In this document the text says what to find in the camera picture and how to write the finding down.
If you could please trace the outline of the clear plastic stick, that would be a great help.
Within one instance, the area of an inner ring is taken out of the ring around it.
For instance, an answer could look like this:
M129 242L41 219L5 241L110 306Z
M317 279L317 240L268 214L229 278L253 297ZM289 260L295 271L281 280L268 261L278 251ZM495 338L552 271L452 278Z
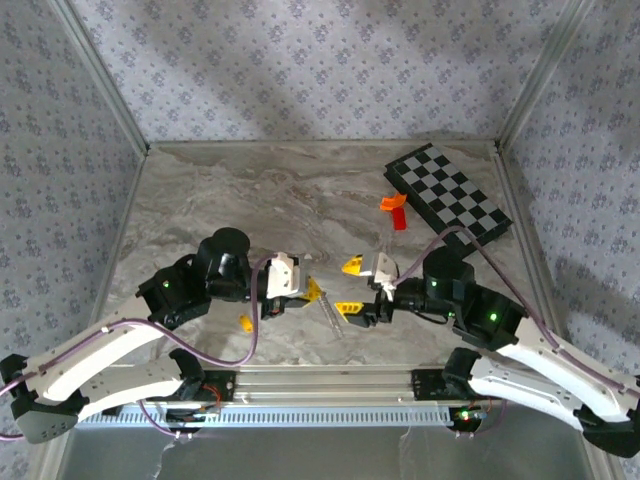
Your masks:
M320 298L318 300L320 307L323 310L323 313L327 319L327 321L330 324L331 330L333 332L334 337L337 340L342 340L344 338L344 333L342 331L342 328L339 324L339 319L336 315L336 313L334 312L333 307L331 306L327 294L322 291Z

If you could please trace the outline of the aluminium base extrusion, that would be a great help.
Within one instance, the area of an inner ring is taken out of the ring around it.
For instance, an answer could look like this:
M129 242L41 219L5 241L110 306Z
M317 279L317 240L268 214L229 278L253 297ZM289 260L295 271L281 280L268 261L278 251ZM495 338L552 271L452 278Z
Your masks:
M139 399L171 403L175 408L194 405L224 406L352 406L391 405L414 401L411 371L434 366L249 366L236 371L232 402L209 403L195 399L204 380L182 380L167 365L111 368L93 387L108 394L120 392L119 404ZM454 394L451 400L463 402Z

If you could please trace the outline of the black and grey chessboard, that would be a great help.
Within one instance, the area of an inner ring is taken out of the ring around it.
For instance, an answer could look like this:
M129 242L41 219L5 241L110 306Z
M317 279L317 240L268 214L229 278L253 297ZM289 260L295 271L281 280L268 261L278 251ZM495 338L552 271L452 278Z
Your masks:
M388 163L384 177L437 234L458 225L485 246L512 225L507 214L431 143Z

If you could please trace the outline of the grey metal sheet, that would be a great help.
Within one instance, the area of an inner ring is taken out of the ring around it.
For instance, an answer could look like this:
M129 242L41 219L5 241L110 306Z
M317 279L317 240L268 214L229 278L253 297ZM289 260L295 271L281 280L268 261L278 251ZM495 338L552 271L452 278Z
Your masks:
M46 480L600 480L577 436L523 416L473 439L445 428L238 428L172 441L80 430Z

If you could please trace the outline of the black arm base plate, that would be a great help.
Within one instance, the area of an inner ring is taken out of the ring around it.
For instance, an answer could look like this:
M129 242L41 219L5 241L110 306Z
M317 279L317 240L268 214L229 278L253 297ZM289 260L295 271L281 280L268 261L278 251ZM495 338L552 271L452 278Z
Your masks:
M416 401L444 401L455 398L444 380L442 369L412 370L411 388Z
M204 380L195 399L209 403L232 402L236 388L236 371L233 370L205 370Z

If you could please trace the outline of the aluminium side rail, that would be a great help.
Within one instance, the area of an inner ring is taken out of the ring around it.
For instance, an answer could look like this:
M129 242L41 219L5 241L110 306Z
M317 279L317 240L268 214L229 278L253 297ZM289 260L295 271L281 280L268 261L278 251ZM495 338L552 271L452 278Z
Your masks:
M132 178L131 188L126 197L124 210L120 217L118 229L114 237L114 243L110 250L108 262L106 264L106 270L103 275L100 287L98 289L97 297L96 297L94 306L92 308L91 315L87 321L87 324L85 325L86 328L94 326L102 318L102 314L105 309L105 304L107 303L111 283L113 281L113 276L114 276L114 273L119 261L119 256L122 250L124 236L126 234L127 225L131 215L131 210L133 208L137 190L140 184L141 175L143 173L148 156L149 156L149 150L146 150L138 158L136 170Z
M502 158L499 149L493 143L489 143L488 151L495 164L505 203L514 222L514 236L518 241L527 270L533 291L534 306L551 330L565 337L566 323L554 304L551 274L545 262L539 258L540 242L535 229L528 223L528 211L519 200L509 164ZM627 480L617 457L598 450L586 440L582 440L582 443L595 480Z

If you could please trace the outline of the aluminium back rail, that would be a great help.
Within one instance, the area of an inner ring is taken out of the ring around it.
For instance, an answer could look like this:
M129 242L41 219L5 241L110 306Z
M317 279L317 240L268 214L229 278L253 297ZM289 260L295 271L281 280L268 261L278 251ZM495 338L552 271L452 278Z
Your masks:
M250 148L250 147L408 147L421 146L427 143L447 147L475 147L480 145L494 146L495 139L395 139L395 140L293 140L293 141L162 141L153 142L152 149L213 149L213 148Z

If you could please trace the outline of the aluminium frame post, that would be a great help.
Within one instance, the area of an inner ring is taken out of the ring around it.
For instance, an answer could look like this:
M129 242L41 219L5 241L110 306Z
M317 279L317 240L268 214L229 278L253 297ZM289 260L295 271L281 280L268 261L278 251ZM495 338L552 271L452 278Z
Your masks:
M540 55L526 77L522 91L511 107L496 139L500 154L509 152L533 112L540 96L551 81L564 55L577 37L581 25L596 0L566 0L554 26L549 31Z
M45 1L57 16L82 64L113 113L119 127L136 152L145 158L149 150L148 143L75 6L71 0Z

